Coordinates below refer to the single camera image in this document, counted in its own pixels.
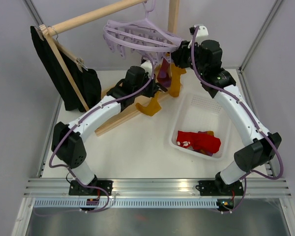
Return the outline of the maroon purple striped sock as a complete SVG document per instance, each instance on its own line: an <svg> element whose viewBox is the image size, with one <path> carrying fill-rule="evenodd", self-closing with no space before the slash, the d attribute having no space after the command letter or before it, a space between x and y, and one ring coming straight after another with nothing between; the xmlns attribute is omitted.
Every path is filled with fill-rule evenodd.
<svg viewBox="0 0 295 236"><path fill-rule="evenodd" d="M166 88L169 88L171 86L171 80L172 80L170 77L169 68L170 68L170 64L167 62L166 59L163 59L161 67L157 75L158 82Z"/></svg>

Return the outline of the mustard sock brown cuff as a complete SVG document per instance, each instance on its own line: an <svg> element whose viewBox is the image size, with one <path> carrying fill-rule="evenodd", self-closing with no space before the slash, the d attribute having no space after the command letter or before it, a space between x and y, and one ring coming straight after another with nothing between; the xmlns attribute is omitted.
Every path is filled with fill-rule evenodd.
<svg viewBox="0 0 295 236"><path fill-rule="evenodd" d="M171 86L169 90L171 97L179 97L181 87L180 78L183 74L186 74L185 68L177 67L173 63L171 64Z"/></svg>

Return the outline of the mustard yellow sock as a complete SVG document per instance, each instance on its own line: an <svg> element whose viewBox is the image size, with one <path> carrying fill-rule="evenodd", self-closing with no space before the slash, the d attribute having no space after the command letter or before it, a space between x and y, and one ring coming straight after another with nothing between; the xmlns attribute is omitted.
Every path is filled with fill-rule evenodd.
<svg viewBox="0 0 295 236"><path fill-rule="evenodd" d="M154 116L156 113L158 113L162 107L160 106L158 102L158 96L160 94L160 91L156 92L154 97L151 98L150 102L147 106L143 106L140 103L136 103L135 107L136 109L147 116Z"/></svg>

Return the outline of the purple round clip hanger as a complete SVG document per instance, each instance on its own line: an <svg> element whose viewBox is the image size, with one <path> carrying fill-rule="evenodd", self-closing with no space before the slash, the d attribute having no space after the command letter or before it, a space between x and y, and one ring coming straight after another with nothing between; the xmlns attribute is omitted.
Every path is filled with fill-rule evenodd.
<svg viewBox="0 0 295 236"><path fill-rule="evenodd" d="M138 52L143 57L150 56L155 65L163 60L171 62L170 53L177 50L182 38L165 31L155 25L148 17L155 9L155 1L150 8L143 2L145 17L132 22L117 22L109 20L103 28L103 37L112 52L118 50L121 57L126 58L125 50Z"/></svg>

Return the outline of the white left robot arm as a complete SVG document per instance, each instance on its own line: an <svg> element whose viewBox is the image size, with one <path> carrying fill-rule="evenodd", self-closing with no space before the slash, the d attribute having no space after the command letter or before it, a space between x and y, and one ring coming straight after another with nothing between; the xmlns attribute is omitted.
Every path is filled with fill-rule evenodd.
<svg viewBox="0 0 295 236"><path fill-rule="evenodd" d="M139 96L155 98L166 88L156 82L155 66L145 61L140 66L131 66L125 78L111 88L106 95L85 114L70 123L58 122L54 127L52 156L62 161L86 195L97 191L97 177L86 163L85 141L106 121L122 113Z"/></svg>

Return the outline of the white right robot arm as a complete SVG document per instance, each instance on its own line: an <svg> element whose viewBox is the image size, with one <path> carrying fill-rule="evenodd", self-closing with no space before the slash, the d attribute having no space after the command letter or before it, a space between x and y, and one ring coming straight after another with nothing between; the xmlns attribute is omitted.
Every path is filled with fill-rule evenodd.
<svg viewBox="0 0 295 236"><path fill-rule="evenodd" d="M277 157L280 166L275 179L282 176L284 167L278 152L281 136L270 132L242 99L234 78L222 68L222 53L220 44L214 40L201 44L182 41L171 57L175 66L194 70L202 87L226 111L241 137L244 147L235 152L233 162L215 176L215 190L226 194L235 182L257 173L255 168L273 157Z"/></svg>

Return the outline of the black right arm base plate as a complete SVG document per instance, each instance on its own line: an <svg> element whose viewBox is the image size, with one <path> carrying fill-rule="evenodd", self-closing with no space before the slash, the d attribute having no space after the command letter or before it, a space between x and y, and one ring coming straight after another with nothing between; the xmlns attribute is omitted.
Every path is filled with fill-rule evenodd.
<svg viewBox="0 0 295 236"><path fill-rule="evenodd" d="M198 187L201 196L242 196L244 192L240 181L226 185L215 180L200 180Z"/></svg>

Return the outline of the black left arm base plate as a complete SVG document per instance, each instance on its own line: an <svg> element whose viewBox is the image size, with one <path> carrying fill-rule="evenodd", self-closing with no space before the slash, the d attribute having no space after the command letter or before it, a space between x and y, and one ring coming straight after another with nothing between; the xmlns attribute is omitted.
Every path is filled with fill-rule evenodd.
<svg viewBox="0 0 295 236"><path fill-rule="evenodd" d="M111 180L94 180L88 186L96 186L97 188L86 188L81 186L76 180L72 180L69 187L69 196L104 196L106 195L102 189L104 189L108 195L111 195L113 188L113 181Z"/></svg>

